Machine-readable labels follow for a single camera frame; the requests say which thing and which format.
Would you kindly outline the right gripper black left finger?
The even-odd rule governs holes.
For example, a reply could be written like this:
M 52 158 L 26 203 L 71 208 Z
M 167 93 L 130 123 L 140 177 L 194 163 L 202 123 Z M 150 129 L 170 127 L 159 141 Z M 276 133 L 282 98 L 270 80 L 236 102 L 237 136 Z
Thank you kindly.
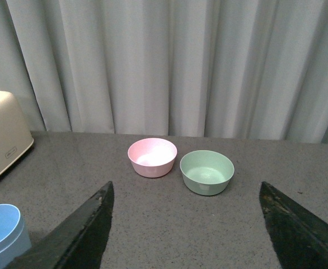
M 7 268 L 100 268 L 114 206 L 111 181 Z

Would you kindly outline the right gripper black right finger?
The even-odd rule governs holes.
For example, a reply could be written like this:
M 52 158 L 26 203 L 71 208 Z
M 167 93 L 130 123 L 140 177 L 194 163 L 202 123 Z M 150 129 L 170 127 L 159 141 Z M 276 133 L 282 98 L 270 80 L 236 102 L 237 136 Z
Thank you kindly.
M 328 268 L 328 223 L 268 182 L 259 201 L 282 268 Z

